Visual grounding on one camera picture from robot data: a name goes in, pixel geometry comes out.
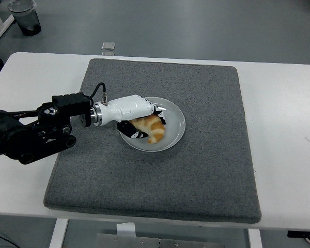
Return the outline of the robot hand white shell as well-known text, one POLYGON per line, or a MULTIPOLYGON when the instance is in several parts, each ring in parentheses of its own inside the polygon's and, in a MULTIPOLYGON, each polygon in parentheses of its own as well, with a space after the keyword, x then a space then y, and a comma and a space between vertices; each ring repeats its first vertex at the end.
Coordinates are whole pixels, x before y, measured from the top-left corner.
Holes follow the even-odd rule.
POLYGON ((164 137, 164 113, 157 105, 139 95, 114 99, 107 104, 96 102, 92 109, 94 124, 97 126, 104 126, 114 120, 123 135, 133 139, 147 137, 150 144, 164 137))

